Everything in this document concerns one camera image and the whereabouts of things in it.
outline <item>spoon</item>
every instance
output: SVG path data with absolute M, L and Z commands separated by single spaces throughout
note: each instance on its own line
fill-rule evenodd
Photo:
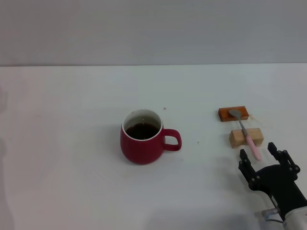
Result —
M 251 139 L 251 137 L 248 135 L 246 129 L 244 128 L 242 122 L 241 122 L 241 112 L 239 110 L 236 110 L 236 109 L 231 109 L 228 111 L 230 113 L 230 115 L 236 117 L 242 127 L 242 130 L 243 130 L 243 133 L 244 133 L 244 136 L 246 138 L 246 141 L 250 147 L 250 150 L 251 152 L 253 153 L 254 157 L 256 158 L 256 160 L 260 161 L 261 160 L 261 155 L 257 149 L 257 147 L 255 146 L 253 140 Z

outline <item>white wall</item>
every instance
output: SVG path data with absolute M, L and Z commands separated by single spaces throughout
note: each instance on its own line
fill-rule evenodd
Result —
M 306 0 L 0 0 L 0 65 L 307 62 Z

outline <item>dark liquid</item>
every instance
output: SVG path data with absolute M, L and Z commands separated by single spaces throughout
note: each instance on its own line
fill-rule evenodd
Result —
M 134 126 L 131 126 L 126 130 L 126 133 L 138 140 L 146 140 L 152 138 L 159 132 L 159 129 L 156 126 L 153 126 L 148 123 L 139 123 Z

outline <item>white table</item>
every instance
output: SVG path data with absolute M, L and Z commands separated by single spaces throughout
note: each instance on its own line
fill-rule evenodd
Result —
M 259 217 L 273 205 L 249 190 L 220 107 L 247 107 L 265 138 L 261 162 L 244 147 L 254 168 L 278 163 L 274 142 L 307 196 L 307 64 L 13 67 L 0 86 L 1 230 L 281 229 Z M 179 152 L 125 159 L 120 124 L 139 108 L 181 133 Z

